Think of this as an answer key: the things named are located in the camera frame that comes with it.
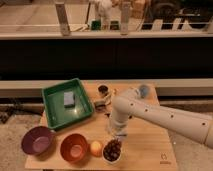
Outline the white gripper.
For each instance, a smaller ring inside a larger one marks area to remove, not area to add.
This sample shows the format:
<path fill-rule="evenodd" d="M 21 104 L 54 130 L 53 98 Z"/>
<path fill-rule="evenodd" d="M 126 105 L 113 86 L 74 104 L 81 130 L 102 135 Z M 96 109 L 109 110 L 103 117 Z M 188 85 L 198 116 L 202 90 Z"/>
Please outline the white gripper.
<path fill-rule="evenodd" d="M 109 117 L 108 132 L 112 136 L 126 136 L 126 122 L 119 122 L 113 116 Z"/>

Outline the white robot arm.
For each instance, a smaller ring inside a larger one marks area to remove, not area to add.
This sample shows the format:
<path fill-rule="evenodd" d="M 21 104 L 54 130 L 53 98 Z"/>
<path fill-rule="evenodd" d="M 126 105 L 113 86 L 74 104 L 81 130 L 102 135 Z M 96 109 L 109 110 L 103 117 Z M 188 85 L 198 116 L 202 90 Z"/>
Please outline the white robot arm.
<path fill-rule="evenodd" d="M 114 96 L 109 119 L 109 127 L 114 135 L 125 129 L 130 115 L 213 149 L 212 116 L 150 104 L 142 98 L 139 88 L 129 88 Z"/>

